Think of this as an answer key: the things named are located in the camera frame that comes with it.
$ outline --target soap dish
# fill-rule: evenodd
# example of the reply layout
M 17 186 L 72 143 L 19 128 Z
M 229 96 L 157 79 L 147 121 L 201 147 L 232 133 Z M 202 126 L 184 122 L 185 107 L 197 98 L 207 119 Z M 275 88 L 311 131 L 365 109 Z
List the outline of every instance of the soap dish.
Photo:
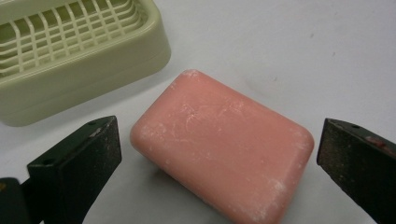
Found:
M 0 1 L 0 120 L 39 121 L 158 72 L 170 55 L 151 0 Z

